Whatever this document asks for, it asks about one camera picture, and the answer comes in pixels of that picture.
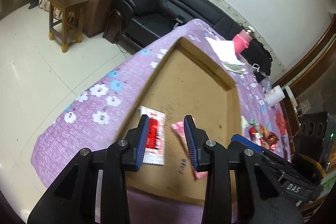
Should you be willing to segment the red mesh gift bag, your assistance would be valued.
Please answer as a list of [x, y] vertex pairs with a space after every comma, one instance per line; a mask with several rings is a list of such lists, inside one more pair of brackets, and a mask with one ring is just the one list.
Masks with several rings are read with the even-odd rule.
[[285, 136], [286, 135], [286, 120], [283, 116], [282, 111], [278, 109], [276, 110], [275, 120], [276, 120], [276, 125], [278, 127], [278, 130], [281, 136]]

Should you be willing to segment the red black small packet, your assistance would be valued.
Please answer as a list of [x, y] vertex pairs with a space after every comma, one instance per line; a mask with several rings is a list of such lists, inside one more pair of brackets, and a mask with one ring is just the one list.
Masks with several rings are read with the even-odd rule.
[[249, 136], [252, 141], [259, 140], [260, 138], [259, 132], [254, 127], [249, 128]]

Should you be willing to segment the folded white grey papers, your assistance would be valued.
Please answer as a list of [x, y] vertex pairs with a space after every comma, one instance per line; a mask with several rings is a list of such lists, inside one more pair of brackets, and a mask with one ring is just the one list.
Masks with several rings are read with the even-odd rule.
[[205, 39], [209, 42], [225, 69], [241, 75], [248, 73], [244, 68], [245, 64], [239, 61], [235, 54], [233, 41], [212, 39], [209, 37], [205, 37]]

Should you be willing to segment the purple floral tablecloth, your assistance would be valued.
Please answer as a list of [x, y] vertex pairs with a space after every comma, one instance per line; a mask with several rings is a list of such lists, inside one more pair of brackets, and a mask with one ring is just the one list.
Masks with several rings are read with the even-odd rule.
[[[181, 37], [189, 39], [216, 62], [221, 62], [205, 37], [226, 39], [200, 19], [177, 27], [135, 53], [82, 92], [38, 137], [31, 164], [43, 184], [51, 185], [81, 148], [96, 151], [115, 141], [117, 130], [146, 80]], [[245, 75], [230, 73], [238, 88], [243, 134], [248, 132], [246, 123], [249, 120], [259, 122], [278, 137], [275, 153], [284, 156], [289, 152], [288, 133], [281, 136], [275, 120], [276, 110], [282, 111], [281, 106], [268, 105], [261, 84], [252, 74], [252, 67], [245, 64], [244, 68], [248, 72]]]

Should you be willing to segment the black bag on table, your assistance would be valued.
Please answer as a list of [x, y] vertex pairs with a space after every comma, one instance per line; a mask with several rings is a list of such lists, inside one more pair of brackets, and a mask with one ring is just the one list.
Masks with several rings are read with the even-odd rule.
[[253, 75], [256, 77], [258, 83], [270, 77], [271, 63], [262, 63], [261, 65], [254, 63], [252, 68]]

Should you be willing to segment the pink cartoon snack packet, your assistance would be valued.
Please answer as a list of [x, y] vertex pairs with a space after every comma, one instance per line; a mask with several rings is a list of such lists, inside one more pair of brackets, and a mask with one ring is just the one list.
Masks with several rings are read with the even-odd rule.
[[[171, 125], [171, 129], [173, 130], [173, 132], [179, 138], [179, 140], [181, 142], [181, 145], [183, 147], [183, 150], [184, 150], [187, 158], [189, 159], [189, 162], [191, 162], [190, 157], [189, 157], [188, 148], [187, 148], [185, 133], [184, 133], [183, 121], [173, 123]], [[193, 175], [194, 175], [195, 180], [201, 180], [201, 179], [207, 177], [207, 172], [197, 172], [193, 166], [191, 168], [193, 170]]]

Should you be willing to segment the white red snack packet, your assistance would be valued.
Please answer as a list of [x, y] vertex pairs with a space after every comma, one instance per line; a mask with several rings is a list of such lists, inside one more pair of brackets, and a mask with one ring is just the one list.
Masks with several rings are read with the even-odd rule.
[[147, 136], [144, 164], [165, 165], [165, 119], [164, 113], [140, 106], [139, 112], [149, 117], [149, 133]]

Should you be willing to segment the black leather sofa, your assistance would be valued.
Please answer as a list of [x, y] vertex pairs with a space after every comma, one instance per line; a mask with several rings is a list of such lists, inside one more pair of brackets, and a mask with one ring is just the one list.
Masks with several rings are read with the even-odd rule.
[[174, 28], [200, 19], [226, 40], [245, 28], [208, 0], [113, 0], [104, 38], [141, 50]]

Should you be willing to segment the shallow cardboard box tray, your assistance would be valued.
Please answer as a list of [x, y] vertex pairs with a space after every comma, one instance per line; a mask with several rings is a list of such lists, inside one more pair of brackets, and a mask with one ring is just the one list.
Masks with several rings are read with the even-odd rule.
[[195, 180], [187, 149], [171, 124], [192, 115], [198, 128], [209, 138], [229, 145], [242, 132], [240, 101], [235, 81], [208, 54], [181, 37], [141, 88], [117, 132], [123, 138], [138, 125], [138, 106], [166, 115], [165, 163], [144, 164], [136, 173], [127, 173], [126, 184], [141, 191], [173, 200], [203, 205], [206, 180]]

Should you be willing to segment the pink thermos bottle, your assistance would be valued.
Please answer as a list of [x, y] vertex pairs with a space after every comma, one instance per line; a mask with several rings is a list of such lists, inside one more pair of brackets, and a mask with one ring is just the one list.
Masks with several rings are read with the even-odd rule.
[[236, 56], [238, 56], [249, 47], [250, 42], [254, 38], [254, 34], [255, 29], [252, 26], [248, 26], [234, 36], [232, 41], [234, 42]]

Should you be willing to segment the white plastic jar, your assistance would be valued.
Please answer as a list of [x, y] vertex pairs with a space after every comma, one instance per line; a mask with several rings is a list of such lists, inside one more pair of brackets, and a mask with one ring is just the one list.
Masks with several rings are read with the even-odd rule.
[[271, 89], [269, 92], [265, 94], [266, 102], [270, 107], [275, 106], [277, 103], [282, 101], [285, 98], [285, 94], [282, 90], [282, 88], [277, 85], [273, 89]]

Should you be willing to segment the wooden stool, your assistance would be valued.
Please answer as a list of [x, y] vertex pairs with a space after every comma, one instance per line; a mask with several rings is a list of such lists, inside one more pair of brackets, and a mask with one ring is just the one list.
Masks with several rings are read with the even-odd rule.
[[[76, 35], [76, 43], [83, 41], [84, 12], [88, 0], [50, 0], [49, 39], [61, 41], [63, 53], [68, 51], [68, 32]], [[62, 13], [62, 18], [54, 21], [54, 10]]]

